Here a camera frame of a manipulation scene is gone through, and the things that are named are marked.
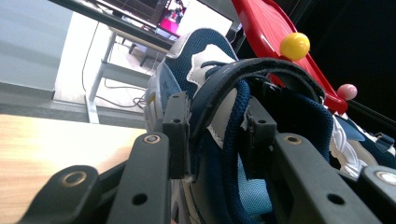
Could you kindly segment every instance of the shoe tongue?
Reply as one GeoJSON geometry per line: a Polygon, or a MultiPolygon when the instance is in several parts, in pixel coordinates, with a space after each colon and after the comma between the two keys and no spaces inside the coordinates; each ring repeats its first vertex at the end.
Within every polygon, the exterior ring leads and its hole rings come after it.
{"type": "Polygon", "coordinates": [[[234,59],[230,58],[216,45],[207,45],[203,51],[192,55],[191,70],[187,74],[186,79],[189,82],[195,83],[197,85],[197,90],[194,93],[194,96],[206,82],[206,78],[205,78],[206,71],[213,67],[212,65],[205,67],[201,67],[201,66],[203,63],[210,61],[216,61],[221,63],[235,62],[234,59]]]}

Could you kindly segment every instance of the wooden tabletop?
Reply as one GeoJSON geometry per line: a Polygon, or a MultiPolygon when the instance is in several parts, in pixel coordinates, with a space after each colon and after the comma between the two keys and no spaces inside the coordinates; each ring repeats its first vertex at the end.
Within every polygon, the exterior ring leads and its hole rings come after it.
{"type": "Polygon", "coordinates": [[[15,223],[52,175],[126,161],[142,129],[0,115],[0,223],[15,223]]]}

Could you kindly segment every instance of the desk leg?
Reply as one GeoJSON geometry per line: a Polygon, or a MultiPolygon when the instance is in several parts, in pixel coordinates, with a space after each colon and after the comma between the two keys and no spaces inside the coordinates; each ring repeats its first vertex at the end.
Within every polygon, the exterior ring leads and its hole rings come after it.
{"type": "Polygon", "coordinates": [[[95,104],[95,97],[96,97],[96,93],[98,92],[99,85],[103,77],[103,73],[107,66],[108,57],[110,55],[111,50],[113,49],[114,42],[116,41],[116,36],[117,36],[116,33],[114,32],[111,33],[110,39],[108,40],[105,56],[100,64],[100,68],[96,74],[95,80],[93,81],[92,87],[88,90],[88,92],[85,92],[85,103],[87,104],[88,119],[90,123],[99,123],[99,117],[95,104]]]}

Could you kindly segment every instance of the power cord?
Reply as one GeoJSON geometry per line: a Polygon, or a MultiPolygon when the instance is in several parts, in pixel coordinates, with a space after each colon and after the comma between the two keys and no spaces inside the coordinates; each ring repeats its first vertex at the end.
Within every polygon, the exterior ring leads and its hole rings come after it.
{"type": "MultiPolygon", "coordinates": [[[[98,29],[98,26],[99,26],[99,22],[96,23],[96,27],[95,27],[95,30],[94,30],[93,35],[92,35],[92,40],[91,40],[90,46],[88,47],[88,51],[87,51],[87,54],[86,54],[86,56],[85,56],[84,64],[83,64],[83,66],[82,66],[82,71],[81,71],[81,85],[82,85],[82,89],[83,89],[84,91],[86,91],[86,89],[85,89],[85,84],[84,84],[84,70],[85,70],[85,65],[86,65],[86,63],[87,63],[88,55],[90,54],[91,47],[92,47],[92,43],[93,43],[93,40],[94,40],[94,38],[95,38],[95,35],[96,35],[96,31],[97,31],[97,29],[98,29]]],[[[109,87],[109,86],[107,86],[106,81],[107,81],[107,78],[105,79],[105,86],[106,86],[107,88],[109,88],[109,89],[130,88],[130,89],[136,89],[136,90],[144,91],[144,89],[137,88],[137,87],[109,87]]],[[[106,101],[106,102],[108,102],[108,103],[110,103],[110,104],[112,104],[112,105],[119,106],[119,107],[123,107],[123,108],[132,108],[132,107],[138,106],[139,108],[143,109],[143,106],[146,104],[145,101],[144,101],[144,96],[145,96],[145,94],[143,94],[141,97],[135,97],[135,98],[133,99],[133,102],[134,102],[133,105],[119,105],[119,104],[116,104],[116,103],[114,103],[114,102],[111,102],[111,101],[107,100],[106,98],[104,98],[104,97],[102,97],[102,96],[96,95],[95,97],[96,97],[96,98],[99,98],[99,99],[101,99],[101,100],[104,100],[104,101],[106,101]]]]}

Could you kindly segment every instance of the yellow ball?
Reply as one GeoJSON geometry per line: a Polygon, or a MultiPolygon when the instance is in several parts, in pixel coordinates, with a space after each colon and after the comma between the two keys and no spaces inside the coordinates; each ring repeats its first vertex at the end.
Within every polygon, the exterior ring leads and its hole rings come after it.
{"type": "Polygon", "coordinates": [[[299,61],[308,53],[311,44],[302,33],[287,35],[280,43],[280,53],[292,61],[299,61]]]}

